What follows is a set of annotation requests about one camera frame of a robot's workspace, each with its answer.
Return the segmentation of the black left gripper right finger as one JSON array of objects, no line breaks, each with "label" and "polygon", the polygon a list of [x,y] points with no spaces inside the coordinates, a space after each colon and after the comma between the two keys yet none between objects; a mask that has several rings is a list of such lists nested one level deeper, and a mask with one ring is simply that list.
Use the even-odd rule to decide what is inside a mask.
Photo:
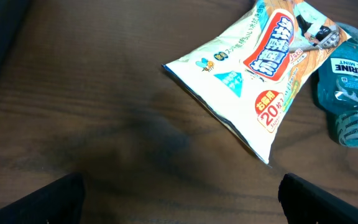
[{"label": "black left gripper right finger", "polygon": [[358,224],[358,208],[293,173],[283,176],[278,201],[289,224]]}]

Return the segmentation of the teal mouthwash bottle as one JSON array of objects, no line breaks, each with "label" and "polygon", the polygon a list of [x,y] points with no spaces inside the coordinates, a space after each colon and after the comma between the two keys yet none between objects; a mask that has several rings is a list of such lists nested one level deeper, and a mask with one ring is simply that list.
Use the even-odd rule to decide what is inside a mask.
[{"label": "teal mouthwash bottle", "polygon": [[351,38],[318,68],[317,97],[333,122],[335,141],[358,147],[358,29],[345,23],[338,25]]}]

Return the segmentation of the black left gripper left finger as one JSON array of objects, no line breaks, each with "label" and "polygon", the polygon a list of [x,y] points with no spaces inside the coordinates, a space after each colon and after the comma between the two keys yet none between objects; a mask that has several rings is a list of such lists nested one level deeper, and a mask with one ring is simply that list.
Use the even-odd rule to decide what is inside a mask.
[{"label": "black left gripper left finger", "polygon": [[80,173],[68,174],[0,209],[0,224],[79,223],[85,200]]}]

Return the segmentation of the yellow wet wipes bag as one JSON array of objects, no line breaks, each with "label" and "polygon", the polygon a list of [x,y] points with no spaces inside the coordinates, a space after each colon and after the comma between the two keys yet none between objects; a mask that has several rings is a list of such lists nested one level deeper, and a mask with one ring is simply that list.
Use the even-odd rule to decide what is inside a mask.
[{"label": "yellow wet wipes bag", "polygon": [[259,0],[222,34],[165,69],[268,163],[296,94],[349,38],[305,1]]}]

